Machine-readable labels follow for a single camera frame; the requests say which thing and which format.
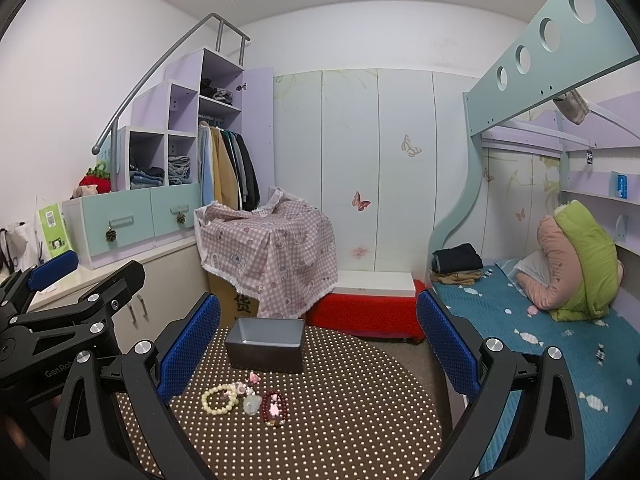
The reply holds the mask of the pink pearl charm keychain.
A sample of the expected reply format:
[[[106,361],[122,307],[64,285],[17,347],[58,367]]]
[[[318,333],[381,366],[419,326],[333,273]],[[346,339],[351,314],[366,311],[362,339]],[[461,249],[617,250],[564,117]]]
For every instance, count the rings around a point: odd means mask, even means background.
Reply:
[[[247,378],[238,380],[234,383],[235,392],[238,396],[256,396],[256,388],[262,378],[253,372],[248,373]]]

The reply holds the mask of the pale jade carved pendant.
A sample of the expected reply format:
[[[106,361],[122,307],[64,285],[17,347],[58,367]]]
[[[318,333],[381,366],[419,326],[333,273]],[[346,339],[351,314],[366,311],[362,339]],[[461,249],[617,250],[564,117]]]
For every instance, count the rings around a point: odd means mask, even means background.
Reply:
[[[249,393],[243,400],[243,411],[245,414],[253,416],[257,415],[262,406],[262,397],[255,393]]]

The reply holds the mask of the green paper bag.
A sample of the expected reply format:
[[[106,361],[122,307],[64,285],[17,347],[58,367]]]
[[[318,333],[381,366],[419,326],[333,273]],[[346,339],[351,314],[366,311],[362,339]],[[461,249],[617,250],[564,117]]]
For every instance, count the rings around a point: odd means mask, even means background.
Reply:
[[[47,260],[73,249],[66,230],[64,216],[58,203],[39,209],[38,222],[43,255]]]

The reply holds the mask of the white plastic bag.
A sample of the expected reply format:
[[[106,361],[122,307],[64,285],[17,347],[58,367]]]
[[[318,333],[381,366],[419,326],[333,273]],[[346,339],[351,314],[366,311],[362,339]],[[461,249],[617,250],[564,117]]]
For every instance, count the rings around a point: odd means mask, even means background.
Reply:
[[[41,253],[41,243],[32,222],[14,222],[1,229],[1,265],[9,274],[38,266]]]

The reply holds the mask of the red strawberry plush toy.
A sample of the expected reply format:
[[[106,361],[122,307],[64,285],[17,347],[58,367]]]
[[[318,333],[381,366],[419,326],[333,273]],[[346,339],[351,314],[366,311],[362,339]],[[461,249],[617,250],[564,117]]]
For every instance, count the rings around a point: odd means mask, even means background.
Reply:
[[[80,188],[91,188],[98,194],[111,192],[111,174],[107,171],[106,162],[100,160],[96,166],[89,168],[86,174],[79,181]]]

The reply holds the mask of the brown polka dot tablecloth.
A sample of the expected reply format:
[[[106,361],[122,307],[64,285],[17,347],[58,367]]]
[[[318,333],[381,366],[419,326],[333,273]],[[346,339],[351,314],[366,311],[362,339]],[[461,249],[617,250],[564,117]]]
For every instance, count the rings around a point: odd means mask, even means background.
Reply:
[[[367,341],[305,330],[300,374],[260,373],[256,393],[283,394],[288,419],[271,426],[205,391],[247,378],[231,367],[221,328],[169,407],[219,479],[416,479],[442,448],[442,425],[420,382]]]

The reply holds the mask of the purple stair shelf unit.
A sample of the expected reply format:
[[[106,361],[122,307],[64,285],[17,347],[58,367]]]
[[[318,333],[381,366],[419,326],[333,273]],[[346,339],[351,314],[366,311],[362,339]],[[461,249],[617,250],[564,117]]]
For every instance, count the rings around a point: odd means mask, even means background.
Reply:
[[[201,48],[168,63],[163,79],[131,101],[129,118],[110,144],[115,169],[113,188],[129,188],[128,160],[165,166],[169,155],[196,156],[198,124],[210,124],[242,136],[257,179],[260,202],[276,185],[273,148],[273,69],[244,68]]]

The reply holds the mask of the pink plush pillow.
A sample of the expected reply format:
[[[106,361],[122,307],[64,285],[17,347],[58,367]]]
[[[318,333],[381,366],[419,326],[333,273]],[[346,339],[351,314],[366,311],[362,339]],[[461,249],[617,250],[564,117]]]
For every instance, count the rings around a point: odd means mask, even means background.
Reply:
[[[537,240],[540,249],[516,265],[515,278],[536,308],[556,310],[582,284],[582,267],[575,248],[552,216],[540,220]]]

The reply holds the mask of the grey rectangular storage box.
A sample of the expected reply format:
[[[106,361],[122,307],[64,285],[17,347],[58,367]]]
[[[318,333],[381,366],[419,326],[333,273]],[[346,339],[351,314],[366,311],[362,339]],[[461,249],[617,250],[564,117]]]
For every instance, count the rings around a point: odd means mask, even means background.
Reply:
[[[226,339],[230,365],[254,372],[303,373],[304,329],[301,318],[239,318]]]

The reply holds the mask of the hanging clothes row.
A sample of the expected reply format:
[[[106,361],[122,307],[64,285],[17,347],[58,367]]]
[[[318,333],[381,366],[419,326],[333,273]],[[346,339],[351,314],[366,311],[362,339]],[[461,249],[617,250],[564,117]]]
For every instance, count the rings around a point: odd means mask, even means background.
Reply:
[[[204,117],[198,124],[198,182],[203,206],[217,202],[246,211],[259,206],[257,174],[244,139]]]

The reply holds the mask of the pink checked cloth cover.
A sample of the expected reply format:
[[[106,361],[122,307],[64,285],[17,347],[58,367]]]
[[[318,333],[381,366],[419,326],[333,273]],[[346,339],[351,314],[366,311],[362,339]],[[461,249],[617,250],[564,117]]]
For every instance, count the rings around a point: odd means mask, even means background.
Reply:
[[[202,268],[257,300],[260,318],[299,318],[337,285],[331,220],[282,188],[253,211],[198,208],[194,233]]]

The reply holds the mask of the folded dark clothes stack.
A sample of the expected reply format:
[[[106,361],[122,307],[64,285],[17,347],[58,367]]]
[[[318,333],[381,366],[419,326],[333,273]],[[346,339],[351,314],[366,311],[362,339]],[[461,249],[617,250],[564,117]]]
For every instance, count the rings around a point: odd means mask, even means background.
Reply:
[[[439,249],[432,255],[431,278],[445,285],[473,285],[483,276],[484,264],[470,243]]]

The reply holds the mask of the white flat box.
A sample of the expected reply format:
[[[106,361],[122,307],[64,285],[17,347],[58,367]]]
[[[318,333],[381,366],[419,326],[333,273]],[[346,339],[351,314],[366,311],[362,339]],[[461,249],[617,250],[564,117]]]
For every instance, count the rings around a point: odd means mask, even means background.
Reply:
[[[413,297],[416,293],[408,272],[339,270],[334,294],[371,297]]]

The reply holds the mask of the white wardrobe with butterflies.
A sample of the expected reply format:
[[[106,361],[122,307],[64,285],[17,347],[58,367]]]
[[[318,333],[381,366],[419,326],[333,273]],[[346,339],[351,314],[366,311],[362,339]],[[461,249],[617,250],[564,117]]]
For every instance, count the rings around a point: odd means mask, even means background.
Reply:
[[[466,178],[471,77],[322,70],[274,80],[277,186],[326,214],[342,270],[424,278]]]

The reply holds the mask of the teal bunk bed frame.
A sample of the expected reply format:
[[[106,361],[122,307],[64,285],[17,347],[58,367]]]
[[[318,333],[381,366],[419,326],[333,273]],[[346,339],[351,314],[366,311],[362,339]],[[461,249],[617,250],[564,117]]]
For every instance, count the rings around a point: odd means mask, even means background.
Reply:
[[[469,215],[483,180],[480,135],[639,59],[637,44],[608,0],[547,0],[518,40],[462,96],[468,140],[464,187],[436,223],[428,251],[443,248]]]

